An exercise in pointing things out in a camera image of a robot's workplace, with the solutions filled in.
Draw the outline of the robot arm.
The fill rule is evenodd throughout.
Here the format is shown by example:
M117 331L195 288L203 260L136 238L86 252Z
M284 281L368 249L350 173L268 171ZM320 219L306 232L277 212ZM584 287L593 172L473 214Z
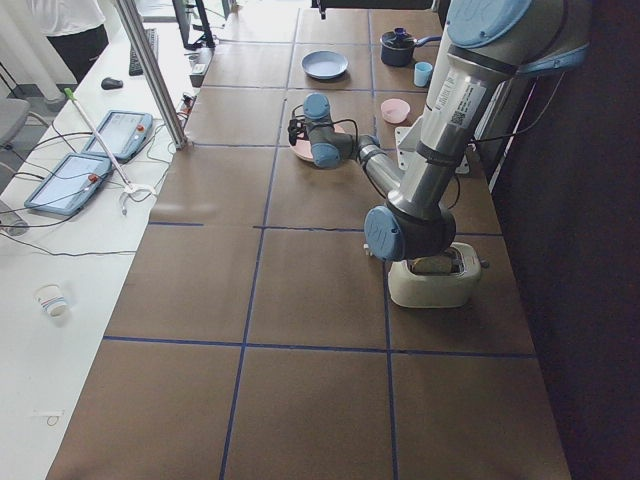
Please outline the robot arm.
M400 170L370 135L338 133L327 97L303 103L314 164L357 161L382 191L364 221L370 252L398 262L444 252L455 220L441 198L497 87L579 65L589 45L589 1L453 1L432 75L415 154Z

